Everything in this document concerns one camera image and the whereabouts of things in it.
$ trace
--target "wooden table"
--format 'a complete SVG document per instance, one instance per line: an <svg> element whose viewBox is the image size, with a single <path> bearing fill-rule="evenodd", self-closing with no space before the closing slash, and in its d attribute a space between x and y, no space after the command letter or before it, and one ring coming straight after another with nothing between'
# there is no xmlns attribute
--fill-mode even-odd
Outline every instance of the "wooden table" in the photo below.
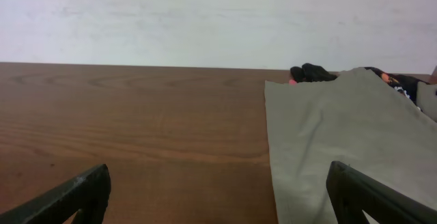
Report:
<svg viewBox="0 0 437 224"><path fill-rule="evenodd" d="M265 80L288 71L0 64L0 212L106 163L104 223L276 223Z"/></svg>

